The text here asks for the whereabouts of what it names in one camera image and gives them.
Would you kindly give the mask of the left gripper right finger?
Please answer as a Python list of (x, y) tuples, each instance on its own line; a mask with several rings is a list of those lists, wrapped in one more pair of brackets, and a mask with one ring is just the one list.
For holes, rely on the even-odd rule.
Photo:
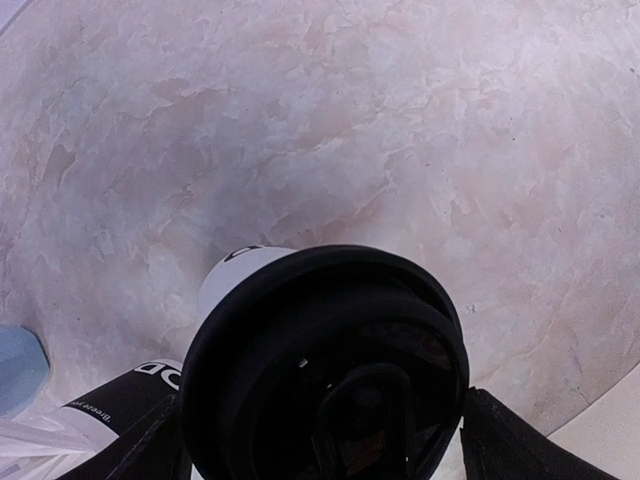
[(463, 418), (468, 479), (615, 479), (548, 440), (484, 389), (468, 391)]

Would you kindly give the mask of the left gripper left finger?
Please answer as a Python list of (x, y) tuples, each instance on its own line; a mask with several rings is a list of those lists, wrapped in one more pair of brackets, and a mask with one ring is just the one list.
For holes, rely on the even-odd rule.
[(104, 451), (77, 468), (78, 479), (190, 479), (192, 464), (171, 394)]

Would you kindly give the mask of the black plastic cup lid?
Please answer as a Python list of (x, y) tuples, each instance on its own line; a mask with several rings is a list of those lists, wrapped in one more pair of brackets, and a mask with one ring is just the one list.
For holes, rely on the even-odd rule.
[(469, 385), (455, 307), (371, 247), (296, 250), (282, 283), (232, 291), (186, 355), (180, 422), (205, 479), (428, 479)]

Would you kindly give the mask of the white paper coffee cup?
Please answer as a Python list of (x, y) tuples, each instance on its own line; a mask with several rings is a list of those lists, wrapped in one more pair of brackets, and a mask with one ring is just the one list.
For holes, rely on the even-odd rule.
[(202, 329), (210, 314), (239, 286), (241, 299), (250, 300), (279, 286), (283, 280), (282, 259), (295, 253), (290, 248), (250, 245), (220, 260), (207, 274), (197, 296), (198, 327)]

